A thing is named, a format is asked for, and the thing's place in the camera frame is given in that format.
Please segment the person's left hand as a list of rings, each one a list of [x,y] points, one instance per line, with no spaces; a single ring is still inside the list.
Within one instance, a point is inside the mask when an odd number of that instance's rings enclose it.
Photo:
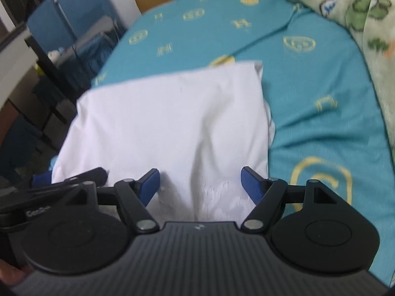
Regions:
[[[4,260],[0,260],[0,279],[7,286],[14,286],[22,282],[31,273],[29,267],[18,269]]]

